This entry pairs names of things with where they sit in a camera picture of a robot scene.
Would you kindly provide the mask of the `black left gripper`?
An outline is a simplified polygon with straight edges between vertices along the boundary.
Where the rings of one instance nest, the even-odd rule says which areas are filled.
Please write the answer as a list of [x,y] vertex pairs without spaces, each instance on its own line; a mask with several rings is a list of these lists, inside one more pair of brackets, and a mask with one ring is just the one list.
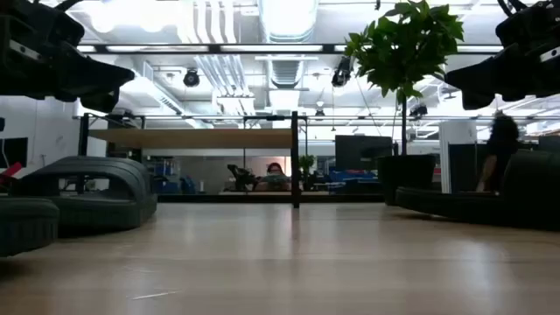
[[64,0],[53,7],[39,1],[1,2],[3,95],[80,97],[86,109],[113,111],[118,88],[135,74],[78,50],[84,28],[67,10],[79,1]]

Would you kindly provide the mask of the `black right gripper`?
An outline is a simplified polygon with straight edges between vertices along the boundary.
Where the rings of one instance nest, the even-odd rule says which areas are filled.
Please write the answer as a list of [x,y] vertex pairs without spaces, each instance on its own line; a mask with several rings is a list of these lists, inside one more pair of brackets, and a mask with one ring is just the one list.
[[559,0],[498,4],[507,15],[496,27],[502,50],[444,76],[462,91],[463,109],[483,109],[496,94],[521,99],[559,93]]

